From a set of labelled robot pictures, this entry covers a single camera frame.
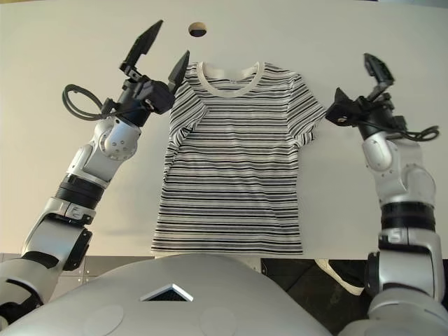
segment cable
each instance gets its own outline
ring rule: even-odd
[[[82,120],[86,120],[86,121],[96,121],[96,120],[106,119],[107,117],[119,116],[124,113],[128,113],[130,111],[144,109],[144,107],[140,107],[140,108],[132,108],[132,109],[124,110],[124,111],[114,111],[114,112],[110,112],[110,113],[101,113],[101,112],[100,113],[89,113],[89,112],[80,110],[79,108],[77,108],[75,106],[75,104],[70,100],[70,97],[69,97],[70,92],[81,93],[82,95],[85,95],[88,99],[92,100],[92,102],[95,105],[98,106],[98,109],[100,111],[102,109],[103,103],[101,103],[101,101],[98,99],[97,96],[95,96],[93,93],[91,93],[91,91],[85,89],[84,87],[77,86],[74,84],[68,84],[64,88],[64,91],[62,91],[62,103],[64,103],[65,108],[73,116],[75,116],[79,119],[82,119]]]
[[[431,141],[440,135],[438,126],[428,127],[421,132],[411,132],[411,131],[407,131],[407,130],[388,128],[388,127],[376,125],[376,124],[373,124],[373,123],[367,122],[367,121],[358,121],[357,124],[375,127],[378,130],[385,131],[385,132],[399,133],[399,135],[401,137],[406,138],[411,141],[417,141],[417,142]]]

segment t-shirt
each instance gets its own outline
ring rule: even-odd
[[[295,72],[212,70],[190,64],[176,93],[152,250],[300,255],[298,151],[325,110]]]

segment silver robot arm segment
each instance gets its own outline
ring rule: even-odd
[[[66,87],[63,102],[67,109],[81,119],[100,121],[90,143],[73,158],[56,195],[48,200],[24,243],[21,258],[0,264],[0,330],[49,301],[62,271],[79,267],[92,237],[85,226],[91,224],[120,165],[136,153],[140,127],[151,113],[162,114],[172,107],[189,52],[174,67],[168,85],[141,75],[135,67],[152,46],[161,24],[157,22],[140,35],[121,64],[120,70],[129,78],[116,103],[108,98],[101,104],[86,89]],[[69,91],[94,100],[101,114],[77,109],[68,98]]]
[[[378,132],[363,143],[383,212],[380,253],[370,256],[378,281],[374,293],[401,284],[442,301],[445,279],[440,238],[434,231],[432,208],[435,183],[424,169],[420,145],[407,139],[388,139]]]

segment dark floor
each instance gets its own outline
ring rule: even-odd
[[[444,269],[448,280],[447,260]],[[262,273],[334,335],[348,323],[367,317],[370,296],[365,292],[361,296],[350,294],[314,260],[262,259]],[[448,307],[448,294],[443,304]]]

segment robotic arm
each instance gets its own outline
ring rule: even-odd
[[[384,92],[394,82],[387,66],[369,54],[364,54],[364,60],[377,86],[367,98],[356,101],[338,88],[326,116],[338,126],[359,129],[382,213],[379,251],[369,255],[365,272],[365,288],[374,297],[371,321],[352,323],[342,334],[370,335],[363,333],[373,328],[376,319],[386,326],[375,329],[379,334],[371,329],[372,335],[395,335],[391,330],[406,324],[441,335],[442,328],[447,331],[448,315],[439,304],[445,294],[445,276],[440,238],[435,233],[435,183],[423,166],[418,144],[435,139],[438,127],[408,131],[405,119],[392,115],[391,96]]]
[[[169,75],[169,84],[141,75],[135,64],[152,46],[162,21],[135,41],[120,65],[129,78],[117,102],[102,104],[91,92],[68,85],[64,105],[84,120],[100,120],[89,144],[79,149],[61,182],[26,239],[22,256],[0,264],[0,330],[49,301],[62,271],[79,267],[92,233],[86,228],[95,207],[120,165],[137,150],[141,130],[151,113],[162,114],[174,103],[188,65],[189,52]],[[86,113],[70,101],[69,92],[91,98],[101,114]]]

